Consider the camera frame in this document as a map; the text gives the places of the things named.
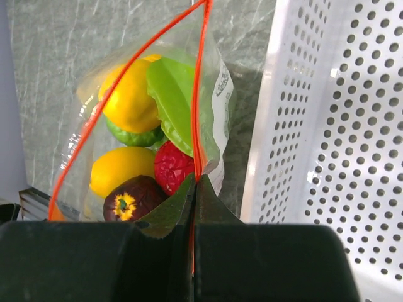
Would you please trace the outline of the green toy leaf slice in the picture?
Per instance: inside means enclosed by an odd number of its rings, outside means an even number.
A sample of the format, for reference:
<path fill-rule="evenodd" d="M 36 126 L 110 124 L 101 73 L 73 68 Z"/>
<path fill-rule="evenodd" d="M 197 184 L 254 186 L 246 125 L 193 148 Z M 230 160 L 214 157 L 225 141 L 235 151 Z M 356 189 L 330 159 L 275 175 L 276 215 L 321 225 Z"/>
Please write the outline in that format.
<path fill-rule="evenodd" d="M 195 68 L 161 57 L 146 72 L 147 92 L 157 105 L 161 128 L 175 147 L 192 157 L 191 101 Z"/>

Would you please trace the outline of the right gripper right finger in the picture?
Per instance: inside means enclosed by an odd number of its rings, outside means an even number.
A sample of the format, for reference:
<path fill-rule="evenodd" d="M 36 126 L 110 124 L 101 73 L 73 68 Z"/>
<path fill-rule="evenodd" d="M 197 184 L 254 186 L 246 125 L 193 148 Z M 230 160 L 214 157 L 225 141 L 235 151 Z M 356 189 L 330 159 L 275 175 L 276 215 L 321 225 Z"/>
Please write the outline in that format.
<path fill-rule="evenodd" d="M 196 186 L 195 223 L 242 224 L 242 221 L 217 197 L 207 175 L 202 175 Z"/>

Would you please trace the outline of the yellow toy pear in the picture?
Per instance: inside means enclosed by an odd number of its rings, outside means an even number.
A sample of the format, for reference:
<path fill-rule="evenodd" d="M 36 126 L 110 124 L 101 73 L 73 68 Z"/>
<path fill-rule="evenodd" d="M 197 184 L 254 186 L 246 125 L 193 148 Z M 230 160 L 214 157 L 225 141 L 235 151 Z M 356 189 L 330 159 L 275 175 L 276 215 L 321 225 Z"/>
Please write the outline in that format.
<path fill-rule="evenodd" d="M 160 126 L 156 102 L 147 93 L 146 79 L 148 67 L 160 58 L 153 54 L 136 60 L 104 107 L 104 115 L 122 130 L 140 134 Z"/>

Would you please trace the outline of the green toy vegetable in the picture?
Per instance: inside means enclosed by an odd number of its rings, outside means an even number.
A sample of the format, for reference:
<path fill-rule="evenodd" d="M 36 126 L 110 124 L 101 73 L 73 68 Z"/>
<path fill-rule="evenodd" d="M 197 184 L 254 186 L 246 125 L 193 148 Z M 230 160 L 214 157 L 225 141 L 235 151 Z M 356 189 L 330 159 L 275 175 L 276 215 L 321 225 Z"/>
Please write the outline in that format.
<path fill-rule="evenodd" d="M 156 142 L 164 138 L 164 133 L 160 126 L 144 133 L 136 134 L 122 130 L 108 118 L 105 118 L 106 126 L 110 133 L 122 144 L 129 147 L 151 147 Z"/>

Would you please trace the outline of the white perforated plastic basket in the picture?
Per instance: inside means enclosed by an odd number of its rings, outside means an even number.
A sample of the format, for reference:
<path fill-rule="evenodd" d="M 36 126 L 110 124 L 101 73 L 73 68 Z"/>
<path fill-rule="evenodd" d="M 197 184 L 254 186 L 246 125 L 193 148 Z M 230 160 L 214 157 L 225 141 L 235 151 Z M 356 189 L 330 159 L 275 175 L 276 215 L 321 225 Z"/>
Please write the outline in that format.
<path fill-rule="evenodd" d="M 402 300 L 402 2 L 278 1 L 240 218 L 325 225 L 363 301 Z"/>

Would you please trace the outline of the red toy fruit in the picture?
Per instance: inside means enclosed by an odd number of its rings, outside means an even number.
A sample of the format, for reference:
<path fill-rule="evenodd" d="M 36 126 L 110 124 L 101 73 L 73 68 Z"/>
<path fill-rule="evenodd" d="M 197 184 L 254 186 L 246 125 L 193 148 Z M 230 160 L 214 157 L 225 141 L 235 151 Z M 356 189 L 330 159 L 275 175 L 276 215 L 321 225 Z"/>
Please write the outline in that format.
<path fill-rule="evenodd" d="M 172 142 L 165 142 L 154 159 L 155 180 L 163 191 L 172 196 L 186 179 L 195 171 L 192 157 L 180 151 Z"/>

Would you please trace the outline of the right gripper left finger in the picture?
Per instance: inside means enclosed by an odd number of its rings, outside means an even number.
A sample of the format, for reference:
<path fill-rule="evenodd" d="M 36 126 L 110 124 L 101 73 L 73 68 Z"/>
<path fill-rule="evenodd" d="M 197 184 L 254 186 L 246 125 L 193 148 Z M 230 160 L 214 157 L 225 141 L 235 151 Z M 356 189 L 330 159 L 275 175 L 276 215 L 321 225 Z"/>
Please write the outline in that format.
<path fill-rule="evenodd" d="M 152 238 L 168 236 L 177 225 L 184 225 L 190 217 L 195 194 L 195 173 L 190 173 L 179 189 L 150 213 L 135 222 L 144 235 Z"/>

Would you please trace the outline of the clear orange zip bag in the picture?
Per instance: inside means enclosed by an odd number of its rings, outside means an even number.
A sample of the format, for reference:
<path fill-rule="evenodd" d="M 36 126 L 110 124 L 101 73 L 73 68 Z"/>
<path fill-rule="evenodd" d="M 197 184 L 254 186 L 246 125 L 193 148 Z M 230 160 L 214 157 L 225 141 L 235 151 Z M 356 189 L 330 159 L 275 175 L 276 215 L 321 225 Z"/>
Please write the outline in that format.
<path fill-rule="evenodd" d="M 51 221 L 135 221 L 188 174 L 222 189 L 236 92 L 197 1 L 80 81 L 48 206 Z"/>

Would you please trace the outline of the dark maroon toy fruit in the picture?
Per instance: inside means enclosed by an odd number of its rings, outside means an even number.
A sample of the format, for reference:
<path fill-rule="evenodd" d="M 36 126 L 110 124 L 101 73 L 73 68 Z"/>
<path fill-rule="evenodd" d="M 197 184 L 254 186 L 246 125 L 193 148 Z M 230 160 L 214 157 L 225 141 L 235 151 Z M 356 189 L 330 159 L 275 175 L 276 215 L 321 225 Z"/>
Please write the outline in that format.
<path fill-rule="evenodd" d="M 133 177 L 107 195 L 103 204 L 105 221 L 137 221 L 168 199 L 150 176 Z"/>

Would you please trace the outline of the yellow toy lemon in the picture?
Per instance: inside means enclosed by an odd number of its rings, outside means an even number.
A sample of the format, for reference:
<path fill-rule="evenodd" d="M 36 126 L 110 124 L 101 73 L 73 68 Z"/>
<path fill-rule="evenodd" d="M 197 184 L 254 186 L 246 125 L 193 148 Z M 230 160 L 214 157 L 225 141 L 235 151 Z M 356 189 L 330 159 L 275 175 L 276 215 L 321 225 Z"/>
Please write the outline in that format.
<path fill-rule="evenodd" d="M 120 147 L 108 151 L 92 166 L 89 187 L 107 197 L 125 181 L 139 175 L 154 177 L 155 153 L 144 147 Z"/>

